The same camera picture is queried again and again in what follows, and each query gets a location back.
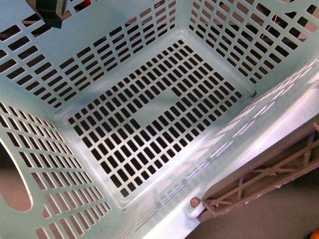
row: brown plastic frame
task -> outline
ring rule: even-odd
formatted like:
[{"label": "brown plastic frame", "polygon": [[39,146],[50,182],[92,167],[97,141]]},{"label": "brown plastic frame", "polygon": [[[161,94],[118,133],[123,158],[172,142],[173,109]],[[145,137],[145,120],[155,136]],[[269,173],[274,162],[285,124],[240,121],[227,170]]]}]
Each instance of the brown plastic frame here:
[{"label": "brown plastic frame", "polygon": [[202,197],[197,219],[218,217],[319,167],[319,115],[281,139]]}]

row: beige floor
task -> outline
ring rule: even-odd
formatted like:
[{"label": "beige floor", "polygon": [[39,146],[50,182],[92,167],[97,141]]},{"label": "beige floor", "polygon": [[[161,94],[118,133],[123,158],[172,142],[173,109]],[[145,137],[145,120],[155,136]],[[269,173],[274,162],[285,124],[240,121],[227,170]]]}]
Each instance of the beige floor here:
[{"label": "beige floor", "polygon": [[187,239],[309,239],[316,228],[319,170],[200,224]]}]

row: plastic laundry basket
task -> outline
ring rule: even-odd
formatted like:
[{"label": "plastic laundry basket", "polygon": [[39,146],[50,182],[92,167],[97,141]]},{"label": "plastic laundry basket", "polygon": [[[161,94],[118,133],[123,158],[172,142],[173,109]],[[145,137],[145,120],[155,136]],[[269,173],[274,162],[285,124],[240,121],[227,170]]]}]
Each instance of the plastic laundry basket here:
[{"label": "plastic laundry basket", "polygon": [[61,29],[0,6],[0,143],[30,202],[0,197],[1,239],[184,238],[191,198],[319,112],[317,0],[71,0]]}]

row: orange object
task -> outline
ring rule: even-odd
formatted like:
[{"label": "orange object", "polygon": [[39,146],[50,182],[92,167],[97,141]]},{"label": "orange object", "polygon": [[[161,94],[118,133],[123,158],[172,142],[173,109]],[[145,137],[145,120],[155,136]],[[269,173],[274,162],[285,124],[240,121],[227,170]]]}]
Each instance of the orange object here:
[{"label": "orange object", "polygon": [[314,233],[311,235],[310,239],[319,239],[319,228],[314,231]]}]

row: ventilation hole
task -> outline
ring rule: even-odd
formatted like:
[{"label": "ventilation hole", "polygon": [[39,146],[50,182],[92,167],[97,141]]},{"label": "ventilation hole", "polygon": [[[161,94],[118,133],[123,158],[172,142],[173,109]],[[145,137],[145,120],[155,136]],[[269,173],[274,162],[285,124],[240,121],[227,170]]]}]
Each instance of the ventilation hole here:
[{"label": "ventilation hole", "polygon": [[43,55],[39,55],[39,56],[35,57],[34,59],[32,59],[31,61],[29,61],[27,63],[27,66],[28,67],[33,67],[36,64],[38,64],[39,62],[43,61],[44,59],[45,59],[45,57]]},{"label": "ventilation hole", "polygon": [[256,9],[265,16],[269,16],[270,14],[270,10],[265,6],[261,5],[260,3],[257,4]]},{"label": "ventilation hole", "polygon": [[297,23],[312,33],[318,30],[317,25],[315,25],[312,21],[305,19],[304,17],[300,17]]},{"label": "ventilation hole", "polygon": [[102,38],[100,38],[99,40],[94,42],[93,45],[94,45],[94,47],[97,47],[97,46],[101,45],[103,42],[105,42],[106,40],[107,40],[107,38],[105,36],[103,36]]},{"label": "ventilation hole", "polygon": [[272,26],[268,25],[266,27],[267,31],[272,34],[275,38],[278,38],[280,36],[279,31],[277,31],[276,29],[274,29]]},{"label": "ventilation hole", "polygon": [[35,13],[31,15],[30,17],[27,17],[25,20],[23,20],[22,23],[25,27],[29,27],[35,24],[36,22],[38,22],[39,20],[40,20],[40,17]]},{"label": "ventilation hole", "polygon": [[82,235],[83,234],[83,230],[82,230],[81,226],[79,225],[79,223],[78,223],[77,219],[75,218],[75,216],[71,215],[71,216],[69,216],[69,219],[71,220],[71,222],[72,222],[73,226],[75,227],[77,233],[79,235]]},{"label": "ventilation hole", "polygon": [[122,31],[122,27],[119,26],[118,28],[116,28],[115,30],[110,32],[110,36],[113,37],[114,35],[116,35],[117,33],[119,33],[120,31]]},{"label": "ventilation hole", "polygon": [[57,73],[57,70],[52,70],[49,73],[47,73],[46,75],[42,76],[41,79],[46,81],[47,79],[51,78],[52,76],[54,76]]},{"label": "ventilation hole", "polygon": [[256,42],[255,43],[255,46],[259,49],[259,50],[261,50],[263,53],[266,53],[267,52],[267,48],[266,47],[264,47],[262,44],[260,44],[259,42]]},{"label": "ventilation hole", "polygon": [[14,25],[7,30],[4,30],[3,32],[0,33],[0,40],[5,41],[14,35],[16,35],[18,32],[20,32],[20,28],[17,25]]},{"label": "ventilation hole", "polygon": [[85,9],[86,7],[88,7],[89,5],[91,5],[91,0],[84,0],[83,2],[74,6],[74,9],[76,12],[79,12],[79,11]]},{"label": "ventilation hole", "polygon": [[8,60],[7,62],[0,65],[0,73],[6,71],[7,69],[11,68],[15,64],[16,64],[16,61],[14,61],[13,59]]},{"label": "ventilation hole", "polygon": [[288,47],[290,47],[292,50],[295,50],[298,47],[297,44],[295,44],[294,42],[292,42],[290,39],[286,37],[282,39],[282,42],[286,44]]},{"label": "ventilation hole", "polygon": [[61,69],[64,69],[65,67],[67,67],[68,65],[70,65],[71,63],[73,63],[74,62],[74,59],[73,58],[70,58],[69,60],[67,60],[67,61],[65,61],[64,63],[62,63],[61,65],[60,65],[60,68]]},{"label": "ventilation hole", "polygon": [[90,213],[88,210],[86,210],[86,209],[84,210],[84,213],[85,213],[86,217],[89,219],[90,223],[91,223],[92,225],[94,225],[94,224],[95,224],[95,221],[94,221],[94,219],[93,219],[91,213]]},{"label": "ventilation hole", "polygon": [[304,41],[305,39],[302,39],[302,38],[299,38],[301,32],[298,31],[297,29],[295,29],[294,27],[292,27],[290,30],[289,30],[289,33],[294,36],[295,38],[297,38],[298,40],[300,41]]},{"label": "ventilation hole", "polygon": [[239,15],[237,12],[233,12],[232,16],[239,22],[239,23],[243,23],[244,18]]},{"label": "ventilation hole", "polygon": [[10,48],[10,50],[15,51],[19,49],[20,47],[24,46],[25,44],[27,44],[29,41],[30,41],[29,38],[24,36],[20,38],[19,40],[15,41],[14,43],[11,43],[8,47]]},{"label": "ventilation hole", "polygon": [[35,53],[38,49],[35,46],[30,47],[29,49],[23,51],[22,53],[18,54],[18,57],[23,60],[27,58],[28,56],[32,55]]},{"label": "ventilation hole", "polygon": [[284,50],[282,47],[280,47],[280,46],[276,46],[275,50],[278,51],[284,57],[289,55],[289,53],[286,50]]},{"label": "ventilation hole", "polygon": [[65,220],[65,219],[61,219],[60,220],[60,223],[62,225],[62,227],[64,228],[67,236],[70,238],[70,239],[76,239],[75,235],[73,234],[73,231],[71,230],[70,228],[70,225],[69,223]]},{"label": "ventilation hole", "polygon": [[43,228],[38,228],[37,230],[35,230],[35,233],[39,239],[48,239],[47,234]]},{"label": "ventilation hole", "polygon": [[45,71],[46,69],[48,69],[49,67],[51,67],[51,63],[47,62],[44,65],[42,65],[41,67],[39,67],[38,69],[36,69],[34,72],[39,75],[40,73],[42,73],[43,71]]},{"label": "ventilation hole", "polygon": [[85,48],[84,50],[80,51],[77,55],[78,58],[81,58],[82,56],[84,56],[86,53],[88,53],[91,50],[90,47]]},{"label": "ventilation hole", "polygon": [[47,26],[46,24],[45,25],[42,25],[41,27],[39,27],[38,29],[34,30],[31,32],[31,34],[34,36],[34,37],[38,37],[40,35],[42,35],[43,33],[47,32],[48,30],[50,30],[51,27],[50,26]]},{"label": "ventilation hole", "polygon": [[0,59],[5,57],[7,54],[5,53],[5,51],[0,50]]},{"label": "ventilation hole", "polygon": [[59,227],[55,224],[55,223],[51,223],[49,224],[49,228],[51,229],[52,233],[53,233],[53,236],[56,238],[56,239],[61,239],[63,238],[61,233],[60,233],[60,229]]},{"label": "ventilation hole", "polygon": [[37,81],[33,82],[32,84],[30,84],[29,86],[26,87],[26,89],[28,91],[33,90],[35,87],[37,87],[38,85],[40,85],[40,83],[38,83]]},{"label": "ventilation hole", "polygon": [[125,188],[123,188],[120,192],[125,198],[129,195],[128,191]]},{"label": "ventilation hole", "polygon": [[122,183],[118,180],[118,178],[115,175],[112,175],[110,178],[117,188],[119,188],[122,185]]}]

